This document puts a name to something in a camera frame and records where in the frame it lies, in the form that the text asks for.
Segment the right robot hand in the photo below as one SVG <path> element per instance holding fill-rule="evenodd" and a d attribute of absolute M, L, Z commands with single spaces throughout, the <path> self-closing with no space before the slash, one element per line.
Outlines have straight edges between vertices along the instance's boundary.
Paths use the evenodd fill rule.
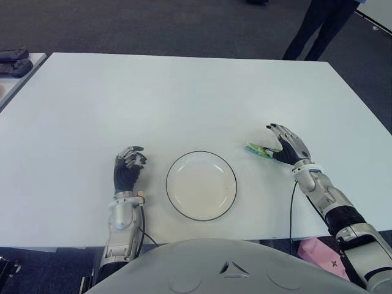
<path fill-rule="evenodd" d="M 271 123 L 266 128 L 273 132 L 282 147 L 280 151 L 273 151 L 273 159 L 289 165 L 300 161 L 311 162 L 311 154 L 299 136 L 279 124 Z"/>

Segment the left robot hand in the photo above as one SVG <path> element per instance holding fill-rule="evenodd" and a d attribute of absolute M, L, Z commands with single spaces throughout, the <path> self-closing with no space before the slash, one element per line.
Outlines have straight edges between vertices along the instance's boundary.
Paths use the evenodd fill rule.
<path fill-rule="evenodd" d="M 130 146 L 116 156 L 113 171 L 115 194 L 133 191 L 147 161 L 147 158 L 141 153 L 143 150 L 144 148 L 141 146 Z"/>

